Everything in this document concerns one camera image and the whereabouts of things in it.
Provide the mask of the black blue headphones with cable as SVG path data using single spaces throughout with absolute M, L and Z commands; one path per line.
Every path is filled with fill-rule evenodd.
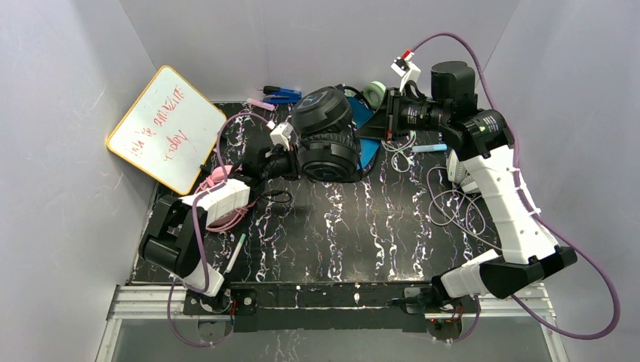
M 344 84 L 327 86 L 303 97 L 287 121 L 302 177 L 320 183 L 357 183 L 374 156 L 367 155 L 355 131 L 372 111 L 362 92 Z

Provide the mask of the pink headphones with cable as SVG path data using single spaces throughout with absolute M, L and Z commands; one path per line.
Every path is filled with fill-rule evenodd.
M 226 232 L 237 225 L 254 205 L 250 202 L 250 188 L 236 179 L 228 179 L 219 189 L 215 186 L 223 183 L 224 171 L 231 176 L 232 165 L 216 167 L 196 189 L 192 200 L 202 195 L 197 207 L 207 212 L 205 229 L 209 232 Z

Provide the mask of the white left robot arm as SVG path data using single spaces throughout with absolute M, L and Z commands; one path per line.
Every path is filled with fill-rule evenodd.
M 230 169 L 224 167 L 218 184 L 181 198 L 161 197 L 140 241 L 139 256 L 191 290 L 216 296 L 224 276 L 206 260 L 204 234 L 213 222 L 256 201 L 267 181 L 295 174 L 293 132 L 289 123 L 278 124 L 269 134 L 273 145 L 245 156 Z

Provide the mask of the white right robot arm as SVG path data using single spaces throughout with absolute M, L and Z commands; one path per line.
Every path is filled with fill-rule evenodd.
M 448 302 L 462 296 L 491 294 L 506 298 L 577 261 L 539 221 L 539 212 L 515 165 L 515 137 L 494 109 L 480 109 L 476 71 L 463 61 L 446 61 L 431 69 L 431 94 L 415 84 L 420 69 L 413 51 L 392 63 L 401 76 L 385 91 L 373 116 L 357 131 L 361 138 L 390 141 L 411 131 L 437 131 L 475 181 L 497 228 L 500 255 L 487 252 L 464 266 L 431 279 L 430 300 Z

